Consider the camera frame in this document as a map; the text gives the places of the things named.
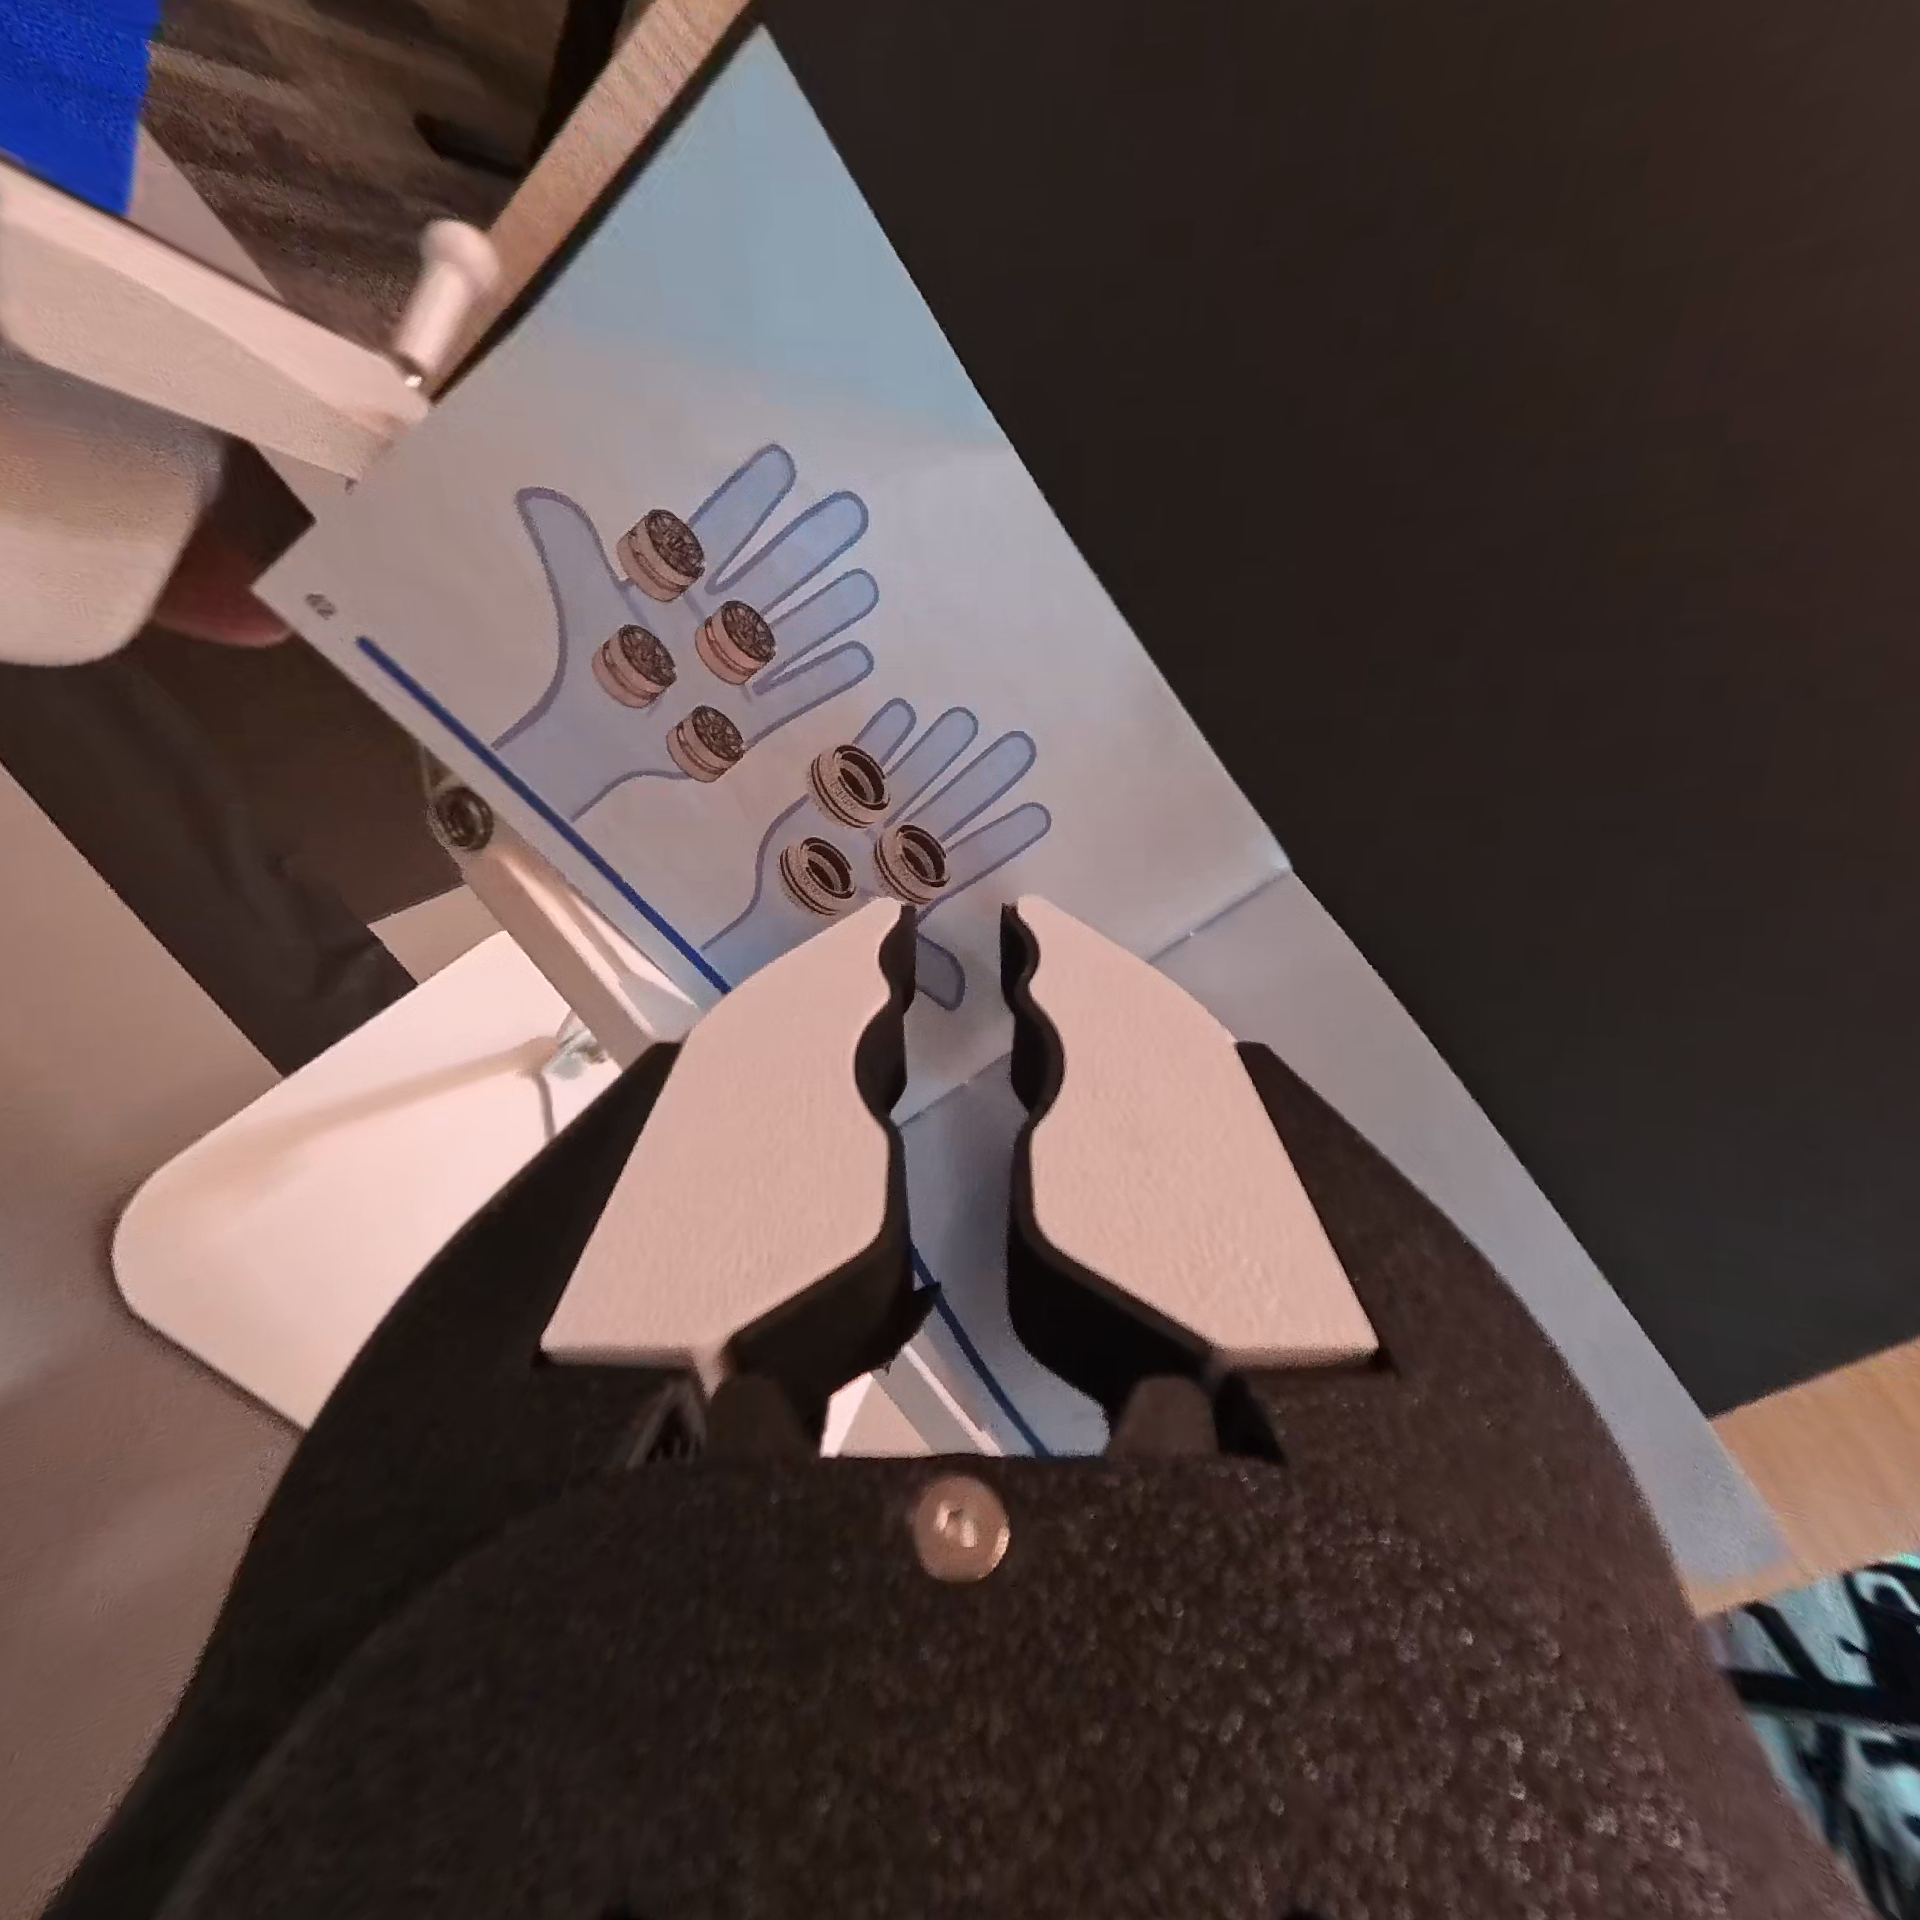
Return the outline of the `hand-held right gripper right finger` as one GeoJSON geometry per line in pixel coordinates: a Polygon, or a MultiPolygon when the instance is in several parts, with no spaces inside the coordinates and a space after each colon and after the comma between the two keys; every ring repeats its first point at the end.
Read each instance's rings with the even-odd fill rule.
{"type": "Polygon", "coordinates": [[[1361,1305],[1229,1028],[1041,897],[1007,908],[1008,1305],[1057,1376],[1367,1363],[1361,1305]]]}

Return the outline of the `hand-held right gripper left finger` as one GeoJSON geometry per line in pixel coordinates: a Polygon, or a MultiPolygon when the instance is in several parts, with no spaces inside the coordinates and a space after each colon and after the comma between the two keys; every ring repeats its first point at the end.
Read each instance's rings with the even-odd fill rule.
{"type": "Polygon", "coordinates": [[[849,1384],[920,1324],[896,1105],[909,908],[866,902],[698,1022],[546,1321],[553,1363],[849,1384]]]}

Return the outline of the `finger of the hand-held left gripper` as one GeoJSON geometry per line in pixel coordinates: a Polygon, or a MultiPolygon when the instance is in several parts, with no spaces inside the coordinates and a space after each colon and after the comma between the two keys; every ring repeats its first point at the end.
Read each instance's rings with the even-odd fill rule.
{"type": "Polygon", "coordinates": [[[3,334],[57,372],[340,478],[424,418],[392,358],[11,164],[3,334]]]}

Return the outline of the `lego instruction booklet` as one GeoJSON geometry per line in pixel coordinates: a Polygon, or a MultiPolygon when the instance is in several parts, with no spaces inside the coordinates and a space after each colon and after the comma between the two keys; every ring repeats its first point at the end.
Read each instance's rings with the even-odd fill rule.
{"type": "Polygon", "coordinates": [[[1668,1360],[1292,868],[755,27],[525,321],[266,581],[706,1009],[850,910],[908,1017],[914,1435],[1091,1451],[1004,1290],[1000,913],[1037,891],[1274,1050],[1492,1260],[1700,1598],[1785,1541],[1668,1360]]]}

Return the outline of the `person's left hand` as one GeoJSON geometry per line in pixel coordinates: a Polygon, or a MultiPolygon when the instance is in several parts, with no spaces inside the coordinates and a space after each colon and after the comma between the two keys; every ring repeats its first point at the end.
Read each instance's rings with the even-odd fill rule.
{"type": "Polygon", "coordinates": [[[292,625],[257,595],[257,564],[226,545],[184,552],[160,590],[149,625],[185,641],[242,651],[292,638],[292,625]]]}

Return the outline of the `blue storage bin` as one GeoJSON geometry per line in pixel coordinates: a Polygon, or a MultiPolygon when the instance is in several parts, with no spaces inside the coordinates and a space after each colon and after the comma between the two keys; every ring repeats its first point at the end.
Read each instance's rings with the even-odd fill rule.
{"type": "Polygon", "coordinates": [[[3,3],[3,155],[129,212],[160,3],[3,3]]]}

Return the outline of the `black panel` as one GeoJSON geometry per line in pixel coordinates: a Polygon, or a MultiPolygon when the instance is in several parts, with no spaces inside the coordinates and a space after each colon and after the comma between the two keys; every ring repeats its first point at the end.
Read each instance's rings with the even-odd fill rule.
{"type": "Polygon", "coordinates": [[[1916,1337],[1916,5],[759,5],[1712,1413],[1916,1337]]]}

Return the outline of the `book stand with black board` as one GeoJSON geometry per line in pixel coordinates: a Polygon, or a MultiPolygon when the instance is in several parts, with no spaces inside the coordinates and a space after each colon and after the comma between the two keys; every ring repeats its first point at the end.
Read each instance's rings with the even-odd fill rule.
{"type": "MultiPolygon", "coordinates": [[[[731,3],[632,5],[600,77],[491,226],[498,283],[467,344],[561,265],[616,178],[691,91],[744,17],[731,3]]],[[[1512,1277],[1548,1284],[1580,1357],[1627,1365],[1624,1309],[1492,1124],[1299,881],[1281,885],[1281,1046],[1322,1096],[1480,1240],[1512,1277]]],[[[1674,1557],[1696,1617],[1773,1600],[1916,1547],[1916,1341],[1855,1360],[1714,1419],[1700,1467],[1664,1477],[1684,1499],[1674,1557]]]]}

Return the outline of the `white base plate with lever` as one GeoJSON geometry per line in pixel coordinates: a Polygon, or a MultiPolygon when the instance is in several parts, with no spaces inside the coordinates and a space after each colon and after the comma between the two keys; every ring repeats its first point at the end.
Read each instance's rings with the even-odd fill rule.
{"type": "Polygon", "coordinates": [[[136,1189],[132,1316],[307,1429],[432,1256],[617,1078],[508,932],[283,1077],[136,1189]]]}

